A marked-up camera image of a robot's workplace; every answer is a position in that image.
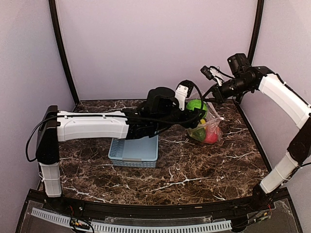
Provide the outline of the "green toy watermelon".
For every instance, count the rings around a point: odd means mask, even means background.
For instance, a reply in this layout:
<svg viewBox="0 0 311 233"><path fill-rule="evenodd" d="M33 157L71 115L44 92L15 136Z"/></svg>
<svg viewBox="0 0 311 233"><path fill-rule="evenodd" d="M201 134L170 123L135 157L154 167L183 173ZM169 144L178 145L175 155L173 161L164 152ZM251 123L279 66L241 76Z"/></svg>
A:
<svg viewBox="0 0 311 233"><path fill-rule="evenodd" d="M201 103L201 100L199 100L199 99L194 99L194 100L190 100L188 103L187 103L187 105L186 105L186 108L188 109L188 110L194 110L194 109L201 109L201 105L202 105L202 103ZM207 108L207 105L205 104L205 103L203 103L203 110L205 111L204 112L204 114L203 114L203 116L202 116L202 118L206 118L206 115L207 115L207 113L208 113L208 108Z"/></svg>

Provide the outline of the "green toy bell pepper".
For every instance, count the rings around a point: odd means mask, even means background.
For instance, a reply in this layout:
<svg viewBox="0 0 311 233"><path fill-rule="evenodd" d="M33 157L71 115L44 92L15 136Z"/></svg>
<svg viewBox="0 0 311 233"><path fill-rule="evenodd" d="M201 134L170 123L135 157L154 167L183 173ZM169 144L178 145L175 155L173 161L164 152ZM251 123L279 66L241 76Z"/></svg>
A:
<svg viewBox="0 0 311 233"><path fill-rule="evenodd" d="M206 138L206 130L204 128L199 128L193 131L190 136L197 141L204 141Z"/></svg>

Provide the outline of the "clear zip top bag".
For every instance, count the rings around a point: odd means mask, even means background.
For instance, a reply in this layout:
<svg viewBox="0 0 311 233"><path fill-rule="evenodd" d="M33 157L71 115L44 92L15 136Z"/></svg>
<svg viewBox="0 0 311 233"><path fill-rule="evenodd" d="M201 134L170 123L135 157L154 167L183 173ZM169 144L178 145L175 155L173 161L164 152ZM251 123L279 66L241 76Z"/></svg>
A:
<svg viewBox="0 0 311 233"><path fill-rule="evenodd" d="M219 116L219 114L216 112L216 110L215 110L215 108L214 108L214 106L212 105L212 103L205 103L206 105L207 105L207 108L208 108L208 113L207 113L207 115L206 115L206 118L204 118L205 119L205 121L206 121L206 123L207 123L207 126L206 126L206 128L204 128L205 130L213 130L213 129L215 129L215 128L219 128L219 130L220 130L220 135L219 135L219 140L218 141L220 141L221 140L221 138L222 138L222 130L220 129L220 123L221 123L221 121L223 121L224 120L224 118L223 117L221 117L221 116ZM187 132L188 132L188 135L190 136L190 134L193 132L193 131L195 131L195 130L197 130L197 129L199 129L199 128L201 128L201 127L196 127L196 128L194 128L194 129L187 129Z"/></svg>

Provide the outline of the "red toy apple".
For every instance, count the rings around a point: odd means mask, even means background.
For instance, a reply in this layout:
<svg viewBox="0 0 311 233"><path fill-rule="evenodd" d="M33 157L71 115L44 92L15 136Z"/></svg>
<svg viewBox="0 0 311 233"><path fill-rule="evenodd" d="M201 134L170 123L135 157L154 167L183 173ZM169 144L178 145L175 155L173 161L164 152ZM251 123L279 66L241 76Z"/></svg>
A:
<svg viewBox="0 0 311 233"><path fill-rule="evenodd" d="M219 128L215 128L213 130L207 129L204 142L208 144L214 144L219 140L219 135L220 135Z"/></svg>

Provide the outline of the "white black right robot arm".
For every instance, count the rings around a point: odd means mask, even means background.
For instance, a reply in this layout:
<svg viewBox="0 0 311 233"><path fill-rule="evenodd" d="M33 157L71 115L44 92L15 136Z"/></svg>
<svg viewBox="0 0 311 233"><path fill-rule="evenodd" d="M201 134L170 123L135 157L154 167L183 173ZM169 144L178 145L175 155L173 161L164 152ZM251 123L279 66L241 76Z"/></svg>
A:
<svg viewBox="0 0 311 233"><path fill-rule="evenodd" d="M215 80L207 93L213 97L209 102L222 104L230 97L242 96L247 92L259 92L272 99L299 129L290 142L285 156L273 170L259 183L259 192L248 199L248 207L259 210L267 202L267 194L272 193L300 167L311 155L311 106L291 90L280 76L265 66L240 65L232 67L234 78L222 82L215 67L203 66L201 73L209 80Z"/></svg>

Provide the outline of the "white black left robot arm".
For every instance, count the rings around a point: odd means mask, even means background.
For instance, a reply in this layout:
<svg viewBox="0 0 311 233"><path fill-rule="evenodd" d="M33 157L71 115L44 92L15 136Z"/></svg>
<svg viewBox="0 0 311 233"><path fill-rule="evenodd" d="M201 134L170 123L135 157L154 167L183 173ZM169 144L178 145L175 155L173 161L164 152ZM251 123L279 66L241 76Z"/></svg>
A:
<svg viewBox="0 0 311 233"><path fill-rule="evenodd" d="M195 128L204 116L203 108L181 110L179 107L154 115L138 109L123 109L106 113L72 113L48 107L44 119L33 129L37 133L35 160L38 161L45 193L57 211L69 207L62 196L59 170L59 142L85 138L141 139L154 137L173 125Z"/></svg>

